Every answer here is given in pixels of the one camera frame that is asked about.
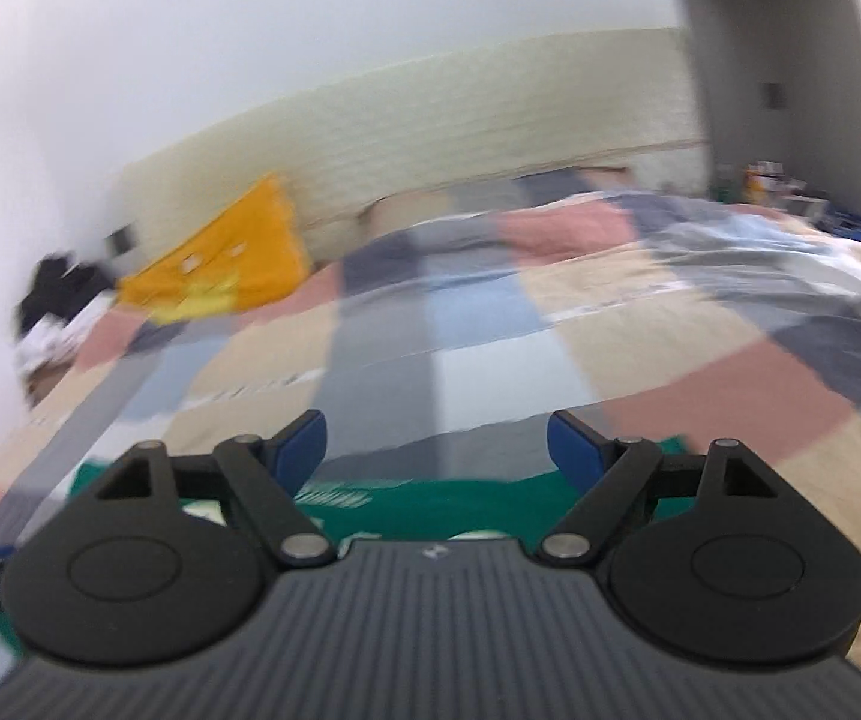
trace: checkered blanket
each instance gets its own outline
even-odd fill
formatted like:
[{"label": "checkered blanket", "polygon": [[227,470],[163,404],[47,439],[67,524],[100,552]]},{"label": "checkered blanket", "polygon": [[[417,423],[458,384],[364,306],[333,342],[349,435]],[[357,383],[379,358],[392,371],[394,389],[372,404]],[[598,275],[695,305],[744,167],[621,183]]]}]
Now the checkered blanket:
[{"label": "checkered blanket", "polygon": [[248,314],[115,309],[0,450],[0,543],[84,459],[154,437],[206,452],[308,408],[326,480],[535,476],[564,408],[607,435],[739,437],[861,549],[861,246],[755,208],[582,194],[385,235]]}]

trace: yellow pillow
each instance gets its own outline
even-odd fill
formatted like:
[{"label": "yellow pillow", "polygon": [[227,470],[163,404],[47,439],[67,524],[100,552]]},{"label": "yellow pillow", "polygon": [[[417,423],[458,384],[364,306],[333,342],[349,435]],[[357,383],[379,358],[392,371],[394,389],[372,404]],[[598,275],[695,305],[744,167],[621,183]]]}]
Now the yellow pillow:
[{"label": "yellow pillow", "polygon": [[155,322],[246,311],[286,298],[310,275],[294,210],[269,175],[173,251],[120,282],[119,299]]}]

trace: bedspread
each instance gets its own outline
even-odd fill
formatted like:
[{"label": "bedspread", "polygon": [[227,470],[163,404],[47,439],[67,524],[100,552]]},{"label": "bedspread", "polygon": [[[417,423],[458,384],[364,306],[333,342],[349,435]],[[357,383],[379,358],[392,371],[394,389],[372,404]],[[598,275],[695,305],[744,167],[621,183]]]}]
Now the bedspread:
[{"label": "bedspread", "polygon": [[[84,459],[328,420],[318,480],[553,469],[547,415],[606,435],[739,437],[861,549],[861,245],[638,191],[383,236],[246,314],[115,309],[0,450],[0,543]],[[861,631],[851,656],[861,665]]]}]

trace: pile of clothes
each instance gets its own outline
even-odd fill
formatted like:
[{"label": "pile of clothes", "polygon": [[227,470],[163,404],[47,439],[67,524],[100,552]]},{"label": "pile of clothes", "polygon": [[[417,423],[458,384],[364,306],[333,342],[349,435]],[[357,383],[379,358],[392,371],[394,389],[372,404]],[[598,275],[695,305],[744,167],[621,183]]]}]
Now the pile of clothes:
[{"label": "pile of clothes", "polygon": [[91,328],[115,302],[115,279],[99,265],[68,257],[40,260],[30,292],[17,308],[17,367],[34,401],[73,362]]}]

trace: quilted headboard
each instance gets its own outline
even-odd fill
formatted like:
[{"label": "quilted headboard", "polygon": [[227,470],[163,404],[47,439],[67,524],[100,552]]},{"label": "quilted headboard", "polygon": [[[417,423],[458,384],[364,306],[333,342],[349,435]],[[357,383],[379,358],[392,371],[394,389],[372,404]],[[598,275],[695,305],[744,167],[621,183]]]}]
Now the quilted headboard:
[{"label": "quilted headboard", "polygon": [[564,162],[620,162],[649,188],[705,191],[681,32],[548,35],[370,71],[214,124],[129,165],[119,186],[154,257],[274,170],[311,253],[329,259],[381,197]]}]

